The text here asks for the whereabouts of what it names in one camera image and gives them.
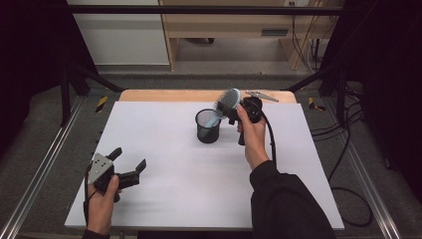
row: wooden edge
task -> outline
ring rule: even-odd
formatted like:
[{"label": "wooden edge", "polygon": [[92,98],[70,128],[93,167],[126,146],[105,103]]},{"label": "wooden edge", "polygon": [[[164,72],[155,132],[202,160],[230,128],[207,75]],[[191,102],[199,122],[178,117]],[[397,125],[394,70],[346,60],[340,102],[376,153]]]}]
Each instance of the wooden edge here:
[{"label": "wooden edge", "polygon": [[[241,90],[242,98],[248,95]],[[295,104],[292,92],[259,90],[267,96],[279,100],[279,103]],[[120,102],[215,102],[224,93],[217,90],[126,90],[121,93]]]}]

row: human hand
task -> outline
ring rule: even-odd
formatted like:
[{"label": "human hand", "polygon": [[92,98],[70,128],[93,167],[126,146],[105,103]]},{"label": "human hand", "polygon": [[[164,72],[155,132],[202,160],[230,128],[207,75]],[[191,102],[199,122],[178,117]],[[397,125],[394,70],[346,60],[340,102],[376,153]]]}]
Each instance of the human hand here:
[{"label": "human hand", "polygon": [[114,195],[118,189],[118,176],[114,175],[109,181],[105,193],[97,191],[93,184],[88,186],[91,195],[87,229],[101,235],[108,235],[111,228],[111,216],[114,207]]},{"label": "human hand", "polygon": [[265,151],[266,122],[261,119],[257,123],[251,123],[241,105],[237,105],[237,114],[241,120],[238,123],[238,132],[244,133],[245,157],[253,170],[262,162],[269,160]]}]

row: black sleeve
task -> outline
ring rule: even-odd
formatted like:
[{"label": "black sleeve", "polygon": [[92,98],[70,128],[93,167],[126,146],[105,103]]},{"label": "black sleeve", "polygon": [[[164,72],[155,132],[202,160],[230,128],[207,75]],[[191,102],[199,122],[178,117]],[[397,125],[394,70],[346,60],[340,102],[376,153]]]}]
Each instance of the black sleeve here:
[{"label": "black sleeve", "polygon": [[109,239],[109,235],[103,236],[99,233],[86,229],[84,231],[84,236],[82,236],[82,239]]},{"label": "black sleeve", "polygon": [[252,171],[250,180],[255,239],[335,238],[322,209],[296,175],[279,173],[266,161]]}]

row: gray floor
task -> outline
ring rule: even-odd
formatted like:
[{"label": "gray floor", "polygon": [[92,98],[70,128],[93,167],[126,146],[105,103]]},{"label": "gray floor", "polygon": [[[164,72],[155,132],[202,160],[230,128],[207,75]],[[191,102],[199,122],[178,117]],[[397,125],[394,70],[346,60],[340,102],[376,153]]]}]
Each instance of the gray floor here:
[{"label": "gray floor", "polygon": [[[183,40],[180,42],[174,72],[170,72],[166,67],[139,66],[99,66],[99,70],[111,82],[132,89],[279,90],[312,73],[305,67],[300,67],[298,71],[290,71],[277,40],[253,39],[216,39],[214,44],[208,44],[204,39]],[[118,99],[118,94],[92,81],[89,83],[93,90],[87,98],[82,98],[84,104],[75,125],[67,135],[20,228],[22,238],[48,238],[47,234],[52,236],[51,238],[64,238],[64,235],[81,234],[81,231],[66,228],[63,224],[69,204],[72,203],[82,182],[85,167],[96,149],[96,141],[100,139],[101,131],[106,125],[112,103]],[[309,108],[309,98],[314,98],[317,106],[326,104],[317,93],[318,85],[319,82],[315,82],[296,92],[310,129],[333,124],[328,111]],[[359,84],[350,85],[361,91]],[[109,99],[104,110],[95,113],[102,96],[108,96]],[[60,116],[60,89],[51,89],[32,99],[30,115],[15,142],[0,161],[0,196],[3,198],[0,225],[5,225],[36,174],[59,131]],[[400,172],[384,167],[382,154],[366,123],[359,121],[354,124],[350,135],[401,237],[422,238],[422,207]],[[340,137],[316,141],[316,149],[325,173],[329,174],[342,150]],[[344,157],[330,184],[347,187],[363,195],[355,171],[350,166],[349,155]],[[356,222],[366,220],[367,208],[361,201],[342,192],[335,192],[334,196],[344,218]],[[378,221],[374,219],[363,228],[345,224],[345,230],[336,231],[336,235],[338,238],[384,238]],[[23,233],[43,234],[37,234],[40,237],[23,237]]]}]

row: wall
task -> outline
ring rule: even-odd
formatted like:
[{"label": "wall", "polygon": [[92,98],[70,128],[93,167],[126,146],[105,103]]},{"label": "wall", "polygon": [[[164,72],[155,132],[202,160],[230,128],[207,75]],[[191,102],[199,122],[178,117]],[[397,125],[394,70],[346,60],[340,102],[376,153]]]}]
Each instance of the wall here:
[{"label": "wall", "polygon": [[[155,0],[68,0],[70,5],[158,5]],[[96,65],[168,65],[159,15],[75,14]]]}]

